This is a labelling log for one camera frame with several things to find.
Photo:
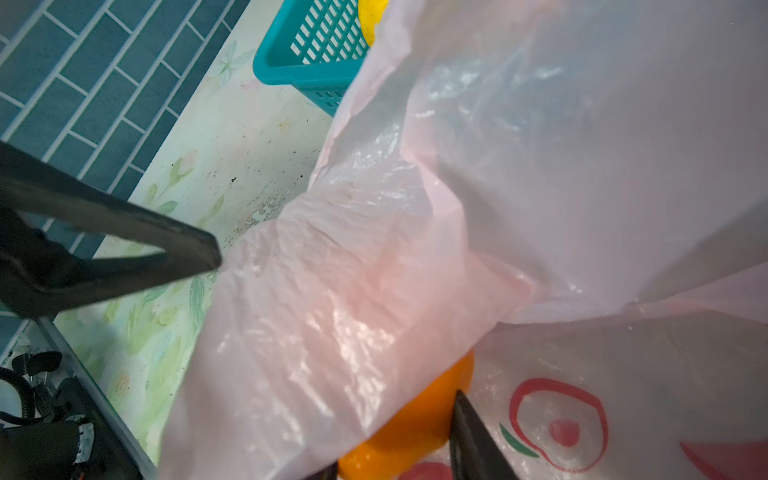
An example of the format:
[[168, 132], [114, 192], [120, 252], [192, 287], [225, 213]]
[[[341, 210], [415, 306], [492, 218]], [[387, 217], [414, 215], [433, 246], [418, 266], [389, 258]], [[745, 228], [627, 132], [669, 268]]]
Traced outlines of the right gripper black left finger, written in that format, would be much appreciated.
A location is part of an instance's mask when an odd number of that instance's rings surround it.
[[337, 462], [334, 462], [322, 470], [305, 477], [304, 480], [337, 480], [338, 471], [339, 465]]

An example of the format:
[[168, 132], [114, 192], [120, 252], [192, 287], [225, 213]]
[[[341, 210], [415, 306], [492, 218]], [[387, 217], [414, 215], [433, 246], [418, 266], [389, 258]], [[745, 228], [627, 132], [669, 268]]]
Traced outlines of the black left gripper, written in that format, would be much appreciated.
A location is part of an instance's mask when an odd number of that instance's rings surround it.
[[[82, 259], [32, 228], [25, 213], [157, 251]], [[16, 315], [54, 315], [209, 272], [221, 263], [213, 235], [102, 193], [1, 145], [1, 302]]]

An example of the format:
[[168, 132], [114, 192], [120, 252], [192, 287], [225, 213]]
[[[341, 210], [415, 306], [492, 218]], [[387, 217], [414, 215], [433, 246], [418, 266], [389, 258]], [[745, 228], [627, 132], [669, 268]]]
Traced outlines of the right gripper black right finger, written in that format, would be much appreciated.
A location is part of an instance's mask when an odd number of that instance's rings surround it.
[[519, 480], [461, 390], [456, 393], [453, 406], [449, 452], [456, 480]]

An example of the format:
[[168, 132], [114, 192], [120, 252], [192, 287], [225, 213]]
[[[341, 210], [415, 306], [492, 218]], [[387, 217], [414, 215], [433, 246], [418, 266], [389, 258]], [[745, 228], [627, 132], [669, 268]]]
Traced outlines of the pink plastic bag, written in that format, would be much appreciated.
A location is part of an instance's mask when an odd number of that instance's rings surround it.
[[311, 475], [468, 353], [524, 479], [766, 477], [765, 2], [391, 2], [158, 475]]

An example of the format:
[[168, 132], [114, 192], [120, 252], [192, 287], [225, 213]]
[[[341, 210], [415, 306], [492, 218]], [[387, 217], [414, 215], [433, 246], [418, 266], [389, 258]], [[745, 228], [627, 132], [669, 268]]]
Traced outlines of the yellow lemon fruit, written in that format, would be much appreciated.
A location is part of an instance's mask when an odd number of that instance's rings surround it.
[[363, 38], [368, 46], [375, 41], [375, 28], [380, 23], [388, 0], [359, 0], [358, 19]]

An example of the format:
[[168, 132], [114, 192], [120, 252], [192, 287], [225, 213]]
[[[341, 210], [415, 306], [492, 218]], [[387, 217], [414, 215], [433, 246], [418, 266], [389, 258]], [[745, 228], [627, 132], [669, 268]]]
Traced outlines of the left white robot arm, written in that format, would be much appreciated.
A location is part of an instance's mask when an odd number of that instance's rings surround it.
[[[26, 219], [151, 245], [147, 256], [83, 259]], [[48, 345], [1, 367], [20, 413], [1, 416], [5, 479], [151, 479], [155, 468], [53, 325], [78, 309], [207, 273], [215, 237], [96, 190], [29, 154], [1, 147], [1, 301]]]

